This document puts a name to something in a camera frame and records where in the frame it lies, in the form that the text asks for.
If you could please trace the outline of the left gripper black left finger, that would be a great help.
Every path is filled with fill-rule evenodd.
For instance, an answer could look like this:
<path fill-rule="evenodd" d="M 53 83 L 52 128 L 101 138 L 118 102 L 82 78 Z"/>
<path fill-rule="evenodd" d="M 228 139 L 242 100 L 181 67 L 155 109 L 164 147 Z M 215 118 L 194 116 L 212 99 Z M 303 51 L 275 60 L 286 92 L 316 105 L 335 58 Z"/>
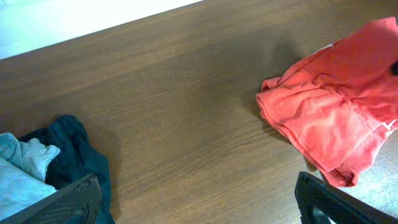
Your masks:
<path fill-rule="evenodd" d="M 2 224 L 94 223 L 100 211 L 98 178 L 88 174 L 52 195 L 2 220 Z"/>

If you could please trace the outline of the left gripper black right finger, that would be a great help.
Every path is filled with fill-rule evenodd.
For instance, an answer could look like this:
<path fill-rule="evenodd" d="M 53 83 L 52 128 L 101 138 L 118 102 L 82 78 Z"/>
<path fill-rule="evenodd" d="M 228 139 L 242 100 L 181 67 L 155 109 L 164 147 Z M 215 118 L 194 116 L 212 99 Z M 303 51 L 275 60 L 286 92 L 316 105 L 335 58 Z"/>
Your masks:
<path fill-rule="evenodd" d="M 300 172 L 295 199 L 304 224 L 397 224 L 394 218 L 331 186 L 308 172 Z"/>

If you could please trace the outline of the red t-shirt with logo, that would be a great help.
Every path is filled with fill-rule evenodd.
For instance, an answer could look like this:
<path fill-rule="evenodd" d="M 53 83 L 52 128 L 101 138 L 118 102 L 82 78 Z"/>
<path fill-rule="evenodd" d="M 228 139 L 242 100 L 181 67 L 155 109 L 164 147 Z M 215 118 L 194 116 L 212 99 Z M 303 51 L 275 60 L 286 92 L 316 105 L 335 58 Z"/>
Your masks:
<path fill-rule="evenodd" d="M 335 187 L 352 187 L 397 129 L 397 21 L 359 31 L 265 80 L 261 116 Z"/>

